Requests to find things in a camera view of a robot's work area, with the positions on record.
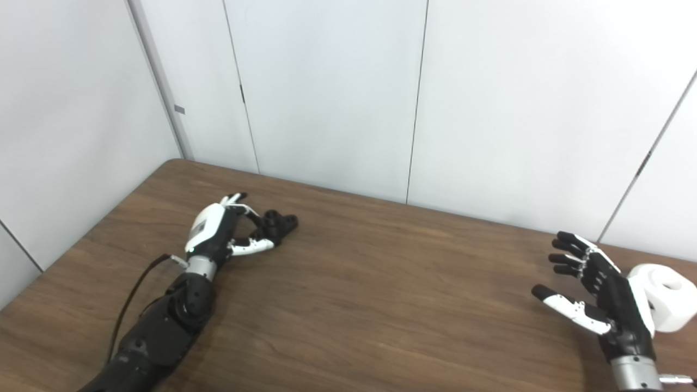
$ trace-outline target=black cable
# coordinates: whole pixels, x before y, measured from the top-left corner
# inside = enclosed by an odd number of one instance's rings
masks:
[[[154,259],[150,265],[145,268],[145,271],[140,275],[140,278],[138,278],[138,281],[135,283],[135,286],[133,286],[133,289],[131,289],[131,293],[128,294],[128,298],[126,299],[126,302],[123,304],[123,308],[121,308],[121,313],[118,314],[118,318],[116,319],[116,323],[114,325],[114,331],[112,332],[112,338],[109,340],[109,349],[107,350],[107,362],[108,364],[112,360],[112,351],[114,351],[114,345],[116,344],[116,336],[118,335],[118,328],[121,326],[121,321],[123,321],[123,315],[126,313],[126,309],[128,309],[128,306],[130,305],[131,300],[133,299],[133,296],[135,295],[135,292],[138,290],[138,287],[140,284],[143,282],[143,279],[148,275],[148,272],[150,272],[153,268],[155,268],[159,263],[169,259],[171,255],[162,255],[158,257],[157,259]]]

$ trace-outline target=black robotic finger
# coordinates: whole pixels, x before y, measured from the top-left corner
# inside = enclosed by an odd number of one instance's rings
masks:
[[[566,250],[567,252],[570,252],[572,255],[574,255],[576,257],[585,256],[585,252],[582,251],[581,249],[578,249],[575,245],[572,245],[570,243],[566,243],[566,242],[561,241],[559,239],[553,239],[552,246],[554,248],[557,248],[558,250]]]
[[[588,248],[595,247],[595,245],[593,245],[589,240],[584,239],[581,236],[577,236],[574,233],[558,232],[557,238],[559,239],[559,241],[576,246],[583,253],[585,253],[588,250]]]
[[[254,226],[257,226],[257,227],[263,226],[263,220],[261,219],[261,216],[258,216],[256,214],[256,212],[254,212],[253,210],[250,209],[250,210],[246,211],[245,215],[247,216],[247,218],[249,218],[252,221],[252,223],[254,223]]]
[[[566,264],[575,269],[581,269],[583,262],[574,256],[569,256],[565,253],[552,253],[549,255],[549,261],[555,264]]]
[[[573,276],[574,278],[577,278],[579,276],[580,271],[570,266],[558,265],[554,266],[554,273],[558,273],[559,275],[569,275]]]
[[[281,215],[276,210],[268,210],[263,215],[261,226],[250,234],[253,239],[268,239],[275,246],[281,245],[282,239],[298,226],[295,215]]]
[[[608,318],[607,312],[605,310],[602,310],[601,308],[598,308],[597,306],[593,306],[587,303],[585,305],[585,308],[583,309],[583,312],[586,316],[596,321],[610,323],[610,319]]]

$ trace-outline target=robotic hand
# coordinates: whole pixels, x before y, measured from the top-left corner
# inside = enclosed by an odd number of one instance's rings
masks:
[[[118,316],[112,347],[102,371],[79,392],[147,392],[171,373],[194,344],[213,313],[213,278],[230,257],[250,255],[281,245],[298,226],[295,216],[274,210],[260,216],[246,204],[245,193],[223,197],[196,217],[186,244],[186,260],[162,255],[145,270]],[[247,237],[233,237],[241,217],[256,229]],[[154,266],[172,259],[184,272],[154,300],[123,336],[111,357],[118,325],[135,290]]]
[[[549,255],[549,261],[556,264],[554,272],[578,278],[596,298],[597,306],[543,285],[535,285],[532,293],[550,308],[598,335],[620,392],[663,391],[661,383],[693,383],[688,376],[659,375],[656,371],[654,322],[641,285],[622,276],[602,250],[575,234],[558,232],[552,246],[569,253]]]

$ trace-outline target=wire connector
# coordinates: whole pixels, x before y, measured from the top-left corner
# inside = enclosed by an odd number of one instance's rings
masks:
[[[686,375],[658,375],[661,384],[688,384],[694,385],[695,379]]]
[[[174,261],[175,263],[177,263],[181,268],[183,268],[183,269],[189,268],[189,262],[182,259],[181,257],[171,255],[171,256],[169,256],[169,258],[172,259],[172,261]]]

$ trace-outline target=robotic fingertip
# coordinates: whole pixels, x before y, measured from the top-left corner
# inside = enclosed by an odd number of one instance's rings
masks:
[[[236,201],[238,201],[238,202],[239,202],[240,200],[244,199],[245,197],[247,197],[247,193],[246,193],[246,192],[238,192],[238,193],[231,193],[231,194],[227,195],[227,198],[228,198],[228,199],[232,199],[232,197],[234,197],[235,195],[239,195],[239,196],[237,197],[237,199],[236,199]]]
[[[539,299],[540,301],[544,301],[551,296],[559,294],[549,287],[540,284],[535,285],[530,292],[533,293],[535,298]]]

